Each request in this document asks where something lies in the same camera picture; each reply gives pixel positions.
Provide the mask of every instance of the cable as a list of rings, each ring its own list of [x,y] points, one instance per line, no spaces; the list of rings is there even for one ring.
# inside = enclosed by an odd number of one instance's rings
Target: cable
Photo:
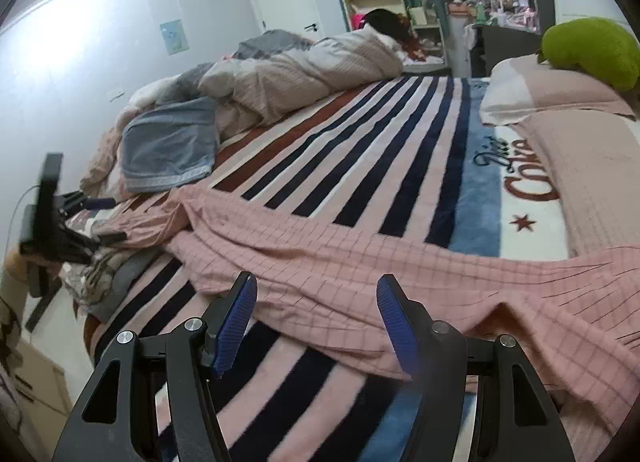
[[[11,240],[11,228],[14,225],[15,214],[18,212],[18,208],[20,207],[20,204],[22,203],[24,198],[29,194],[29,192],[36,189],[37,187],[39,187],[39,184],[31,186],[29,189],[27,189],[27,191],[25,191],[22,195],[20,195],[18,202],[15,204],[14,212],[11,215],[11,220],[9,220],[9,227],[7,228],[7,233],[6,233],[6,242],[4,243],[4,251],[2,251],[2,271],[0,271],[0,287],[2,287],[2,282],[4,281],[4,261],[6,260],[6,251],[9,247],[9,241]]]

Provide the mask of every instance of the floor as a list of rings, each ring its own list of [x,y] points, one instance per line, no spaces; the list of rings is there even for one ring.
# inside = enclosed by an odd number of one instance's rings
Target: floor
[[[37,302],[37,299],[28,296],[25,317],[31,315]],[[23,329],[22,337],[64,368],[67,390],[75,403],[94,367],[84,349],[82,326],[74,317],[69,293],[60,289],[33,333]]]

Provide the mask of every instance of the green plush toy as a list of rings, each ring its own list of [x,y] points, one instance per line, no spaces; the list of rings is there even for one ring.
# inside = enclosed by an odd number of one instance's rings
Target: green plush toy
[[[636,40],[606,18],[581,18],[550,28],[542,38],[539,61],[555,68],[582,70],[619,92],[633,89],[640,77]]]

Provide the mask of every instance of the poster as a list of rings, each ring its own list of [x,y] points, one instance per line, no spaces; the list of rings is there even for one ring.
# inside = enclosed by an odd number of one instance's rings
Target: poster
[[[166,52],[168,52],[169,55],[189,49],[187,36],[184,34],[184,28],[182,27],[182,20],[174,20],[160,24],[160,32],[164,39]]]

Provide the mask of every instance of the blue gripper pad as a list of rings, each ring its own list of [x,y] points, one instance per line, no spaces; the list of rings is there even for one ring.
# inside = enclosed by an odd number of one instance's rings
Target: blue gripper pad
[[[388,280],[386,275],[380,278],[376,290],[378,309],[402,371],[410,375],[417,374],[418,340],[390,283],[395,283],[402,291],[396,279]]]
[[[222,324],[218,334],[216,360],[212,368],[219,378],[234,364],[257,298],[258,283],[255,277],[251,275],[240,289],[238,297],[226,315],[225,322]]]

